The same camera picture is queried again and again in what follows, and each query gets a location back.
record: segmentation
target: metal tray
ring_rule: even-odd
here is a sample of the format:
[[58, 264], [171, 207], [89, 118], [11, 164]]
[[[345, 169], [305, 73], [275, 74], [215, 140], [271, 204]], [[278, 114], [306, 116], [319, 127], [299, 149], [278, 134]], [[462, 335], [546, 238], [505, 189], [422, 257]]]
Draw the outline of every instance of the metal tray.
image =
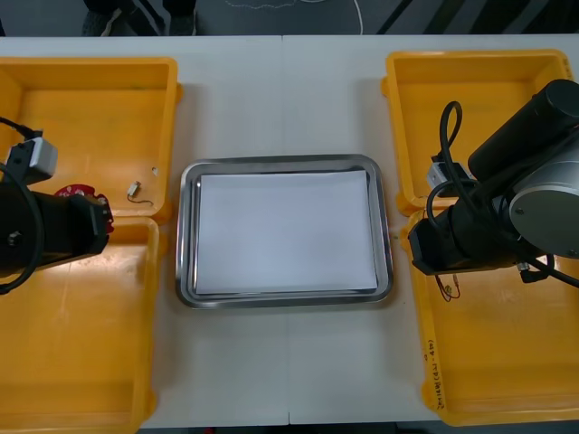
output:
[[[271, 175], [366, 172], [376, 288], [275, 293], [198, 294], [197, 250], [203, 175]], [[280, 307], [375, 302], [393, 284], [392, 254], [384, 210], [382, 177], [378, 165], [361, 155], [268, 156], [200, 160], [185, 169], [177, 225], [176, 293], [190, 307]]]

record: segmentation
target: white sheet of paper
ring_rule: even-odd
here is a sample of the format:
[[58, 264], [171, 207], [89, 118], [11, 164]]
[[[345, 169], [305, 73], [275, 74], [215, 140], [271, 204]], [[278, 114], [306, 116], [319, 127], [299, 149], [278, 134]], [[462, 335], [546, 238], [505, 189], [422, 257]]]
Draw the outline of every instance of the white sheet of paper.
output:
[[197, 293], [376, 288], [364, 171], [204, 175]]

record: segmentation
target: tray rim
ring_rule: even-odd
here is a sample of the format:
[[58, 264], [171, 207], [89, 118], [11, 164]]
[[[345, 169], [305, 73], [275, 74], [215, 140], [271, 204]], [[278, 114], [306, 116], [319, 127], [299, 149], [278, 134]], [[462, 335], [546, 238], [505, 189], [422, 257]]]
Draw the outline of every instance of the tray rim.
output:
[[[228, 171], [227, 167], [241, 165], [242, 170]], [[370, 220], [373, 233], [373, 246], [375, 257], [375, 270], [378, 285], [375, 290], [363, 291], [318, 291], [271, 294], [260, 294], [255, 297], [247, 295], [224, 295], [224, 296], [198, 296], [195, 288], [189, 284], [195, 272], [194, 257], [196, 250], [195, 231], [189, 231], [186, 223], [198, 224], [198, 213], [195, 212], [195, 204], [192, 195], [200, 188], [198, 181], [202, 175], [233, 175], [233, 174], [275, 174], [316, 172], [338, 172], [340, 167], [346, 165], [351, 168], [363, 169], [369, 175], [368, 199], [370, 207]], [[378, 258], [377, 252], [384, 253], [384, 260]], [[237, 307], [285, 307], [285, 306], [308, 306], [329, 305], [344, 303], [377, 302], [384, 299], [392, 290], [393, 266], [392, 252], [388, 237], [387, 219], [384, 206], [384, 190], [382, 176], [378, 165], [369, 157], [362, 155], [313, 155], [313, 156], [260, 156], [243, 158], [205, 159], [199, 160], [188, 166], [181, 177], [181, 192], [179, 201], [179, 214], [177, 222], [177, 245], [176, 245], [176, 294], [188, 307], [192, 308], [237, 308]]]

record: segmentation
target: table surface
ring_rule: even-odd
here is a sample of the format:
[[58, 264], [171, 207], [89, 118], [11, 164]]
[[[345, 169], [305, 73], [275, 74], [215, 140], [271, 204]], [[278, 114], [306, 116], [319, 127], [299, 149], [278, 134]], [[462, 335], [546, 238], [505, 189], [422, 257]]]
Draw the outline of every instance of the table surface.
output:
[[[401, 50], [557, 48], [579, 71], [579, 35], [2, 38], [3, 56], [169, 56], [180, 102], [171, 194], [199, 158], [360, 153], [382, 168], [391, 234], [404, 226], [384, 60]], [[172, 226], [167, 229], [174, 238]], [[193, 311], [166, 259], [155, 328], [157, 410], [145, 428], [430, 420], [422, 404], [409, 264], [393, 241], [385, 302]]]

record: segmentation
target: yellow tray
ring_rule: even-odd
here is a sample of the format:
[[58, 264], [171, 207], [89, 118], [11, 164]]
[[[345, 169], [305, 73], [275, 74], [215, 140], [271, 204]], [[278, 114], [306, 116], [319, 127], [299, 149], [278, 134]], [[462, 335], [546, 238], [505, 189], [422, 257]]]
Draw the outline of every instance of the yellow tray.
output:
[[[0, 58], [0, 116], [43, 129], [58, 149], [56, 175], [32, 186], [54, 194], [89, 184], [115, 216], [168, 221], [177, 65], [167, 58]], [[0, 155], [22, 141], [0, 126]], [[127, 189], [141, 182], [131, 203]]]
[[0, 299], [0, 432], [138, 430], [154, 407], [159, 250], [153, 220], [117, 219], [102, 254]]
[[[439, 124], [447, 103], [462, 105], [452, 156], [466, 167], [470, 154], [549, 81], [573, 79], [568, 60], [556, 50], [395, 52], [386, 69], [382, 92], [390, 105], [402, 190], [396, 203], [404, 215], [426, 205], [426, 174], [441, 149]], [[437, 198], [434, 208], [452, 203]]]
[[[422, 218], [416, 212], [401, 233]], [[555, 258], [579, 275], [579, 262]], [[458, 274], [446, 302], [411, 265], [426, 381], [422, 397], [451, 425], [579, 419], [579, 291], [553, 278], [526, 285], [517, 269]], [[452, 276], [441, 276], [453, 286]]]

